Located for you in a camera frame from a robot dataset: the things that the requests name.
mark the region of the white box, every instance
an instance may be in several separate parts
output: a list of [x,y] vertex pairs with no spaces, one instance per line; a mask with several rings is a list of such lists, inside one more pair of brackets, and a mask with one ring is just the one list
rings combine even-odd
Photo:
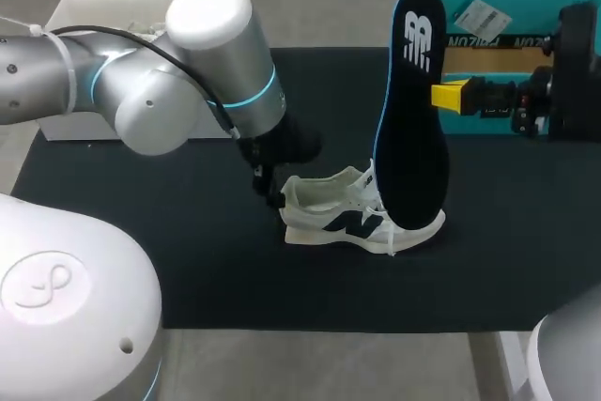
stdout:
[[[68,25],[103,25],[127,29],[132,22],[152,25],[164,23],[172,0],[61,0],[46,30]],[[52,116],[38,121],[44,136],[59,140],[118,140],[118,136],[101,115],[74,113]],[[228,138],[215,116],[203,102],[198,125],[191,138]]]

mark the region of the barcode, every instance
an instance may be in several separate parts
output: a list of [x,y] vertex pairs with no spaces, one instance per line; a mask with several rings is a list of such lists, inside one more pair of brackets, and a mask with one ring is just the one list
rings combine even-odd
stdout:
[[484,19],[484,21],[476,29],[476,31],[474,32],[474,35],[476,35],[476,36],[480,35],[483,32],[483,30],[485,28],[487,28],[490,23],[492,23],[492,21],[497,17],[498,14],[499,14],[498,11],[493,11],[492,13],[490,13],[488,15],[488,17],[486,17],[486,19]]

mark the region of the new balance shoe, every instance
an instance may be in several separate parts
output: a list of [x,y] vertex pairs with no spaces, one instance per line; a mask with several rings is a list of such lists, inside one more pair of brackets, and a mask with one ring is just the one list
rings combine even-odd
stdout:
[[291,244],[345,241],[370,253],[394,255],[433,237],[445,220],[441,210],[423,229],[405,230],[395,225],[382,206],[373,162],[364,173],[349,166],[327,178],[293,176],[282,193],[285,242]]

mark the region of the shoe lace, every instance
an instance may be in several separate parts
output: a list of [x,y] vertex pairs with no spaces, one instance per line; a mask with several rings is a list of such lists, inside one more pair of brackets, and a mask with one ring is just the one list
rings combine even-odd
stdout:
[[388,255],[394,257],[394,223],[391,220],[391,217],[388,215],[388,211],[384,208],[382,200],[378,197],[375,201],[375,207],[367,206],[365,210],[371,215],[381,216],[384,218],[383,222],[388,225],[388,230],[386,231],[388,236]]

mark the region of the navy n logo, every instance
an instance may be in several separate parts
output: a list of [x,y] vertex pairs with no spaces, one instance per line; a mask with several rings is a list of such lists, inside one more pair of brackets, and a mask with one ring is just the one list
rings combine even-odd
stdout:
[[382,221],[381,216],[372,215],[362,221],[363,213],[361,211],[347,210],[338,216],[334,221],[326,225],[323,230],[326,232],[338,232],[345,229],[347,234],[366,239],[374,233]]

